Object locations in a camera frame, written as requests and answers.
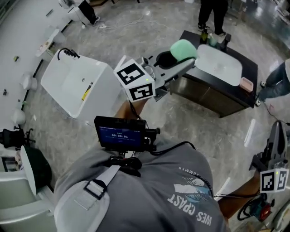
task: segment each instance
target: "strap buckle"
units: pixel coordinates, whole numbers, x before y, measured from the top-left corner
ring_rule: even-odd
[[[101,193],[98,195],[97,193],[93,192],[92,190],[88,189],[88,185],[92,182],[94,182],[96,185],[98,185],[101,189],[98,189],[98,191],[100,191]],[[105,183],[101,180],[98,179],[93,179],[89,181],[86,186],[83,188],[83,190],[85,190],[87,193],[89,193],[90,195],[92,195],[93,197],[95,197],[98,200],[101,200],[101,198],[103,197],[103,195],[105,194],[105,192],[107,191],[107,186],[105,185]]]

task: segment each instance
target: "pink container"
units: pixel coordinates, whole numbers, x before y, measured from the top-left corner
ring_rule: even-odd
[[[247,78],[242,77],[240,81],[240,87],[246,90],[247,92],[252,92],[254,88],[253,82],[249,81]]]

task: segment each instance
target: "green sponge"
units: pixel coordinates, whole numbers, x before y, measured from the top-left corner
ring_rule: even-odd
[[[177,61],[181,61],[189,57],[198,57],[198,51],[195,46],[193,46],[192,43],[186,39],[181,39],[175,42],[171,46],[170,52],[174,58],[177,59]]]

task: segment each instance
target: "black faucet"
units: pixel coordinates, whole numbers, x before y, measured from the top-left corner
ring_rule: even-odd
[[[61,51],[63,51],[68,56],[73,56],[74,58],[77,57],[78,59],[80,58],[80,56],[74,50],[69,50],[68,48],[62,48],[58,52],[58,60],[60,60],[59,54],[61,53]]]
[[[221,45],[220,45],[220,49],[221,49],[221,51],[223,51],[224,53],[227,52],[227,44],[228,44],[228,42],[231,41],[231,38],[232,38],[231,34],[227,34],[226,37],[225,37],[225,39],[223,40],[223,42],[222,42]]]

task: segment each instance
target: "sink basin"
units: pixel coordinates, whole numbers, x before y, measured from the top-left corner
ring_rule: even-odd
[[[242,64],[228,54],[208,45],[198,47],[196,67],[224,82],[238,86],[242,77]]]
[[[89,121],[97,115],[111,116],[110,110],[121,91],[113,69],[106,63],[58,51],[49,63],[41,85],[73,118]],[[83,95],[91,85],[85,100]]]

